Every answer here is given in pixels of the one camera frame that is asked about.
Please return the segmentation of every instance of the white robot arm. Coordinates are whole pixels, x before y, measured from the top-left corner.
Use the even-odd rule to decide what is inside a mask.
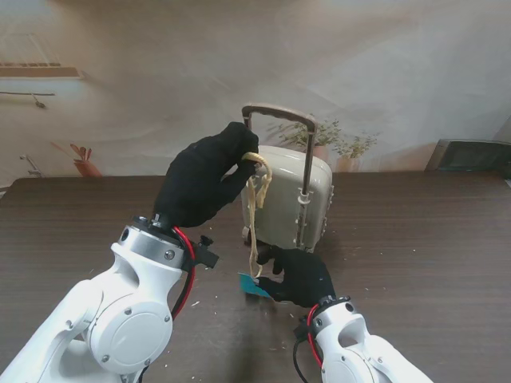
[[[71,289],[0,383],[133,383],[161,354],[172,333],[168,292],[193,263],[147,219],[127,226],[111,248],[112,267]],[[207,256],[213,267],[216,256]]]
[[[323,351],[323,383],[432,383],[389,342],[369,334],[349,298],[323,305],[311,328]]]

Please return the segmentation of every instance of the suitcase handle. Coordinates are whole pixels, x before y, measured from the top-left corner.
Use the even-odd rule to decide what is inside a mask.
[[[303,171],[303,183],[302,183],[302,194],[307,195],[309,192],[309,183],[311,181],[311,169],[312,169],[312,150],[314,149],[315,134],[318,130],[318,123],[315,118],[309,114],[301,113],[293,109],[284,108],[282,106],[272,104],[246,104],[242,109],[243,120],[247,128],[252,130],[251,117],[253,113],[263,114],[265,116],[273,116],[276,118],[283,118],[289,121],[299,122],[307,127],[308,138],[307,138],[307,151],[305,154],[305,168]]]

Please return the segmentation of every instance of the beige suitcase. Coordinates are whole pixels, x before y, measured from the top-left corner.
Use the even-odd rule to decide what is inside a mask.
[[[326,213],[331,204],[334,187],[332,171],[327,163],[312,155],[317,123],[314,117],[291,109],[270,104],[249,104],[242,109],[244,122],[252,128],[251,116],[260,113],[296,121],[307,126],[307,151],[297,152],[285,148],[259,146],[259,154],[273,171],[264,207],[255,211],[257,240],[285,249],[298,247],[313,251],[327,226]],[[256,191],[260,179],[266,174],[261,167],[253,180]],[[243,201],[243,237],[250,238],[248,190],[241,193]]]

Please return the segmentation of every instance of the wall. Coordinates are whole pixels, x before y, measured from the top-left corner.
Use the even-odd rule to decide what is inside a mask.
[[[345,170],[422,170],[438,139],[492,139],[511,114],[510,17],[507,0],[3,0],[0,38],[34,33],[85,78],[0,80],[57,94],[47,109],[0,95],[0,187],[27,175],[21,154],[79,176],[51,142],[92,148],[103,175],[163,174],[246,101],[376,135]]]

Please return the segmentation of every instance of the rope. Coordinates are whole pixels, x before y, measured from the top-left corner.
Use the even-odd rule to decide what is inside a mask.
[[[264,206],[264,199],[266,198],[266,193],[268,191],[268,187],[270,186],[272,172],[270,165],[268,162],[257,153],[245,153],[242,160],[251,160],[262,164],[266,168],[266,174],[261,179],[261,189],[256,193],[256,187],[254,186],[254,180],[252,177],[248,179],[248,214],[250,216],[250,235],[252,246],[250,249],[250,259],[248,261],[248,265],[250,266],[250,275],[253,278],[258,278],[263,271],[263,267],[259,265],[257,261],[257,239],[256,239],[256,206],[261,209]],[[259,270],[257,274],[254,274],[254,263],[257,264]]]

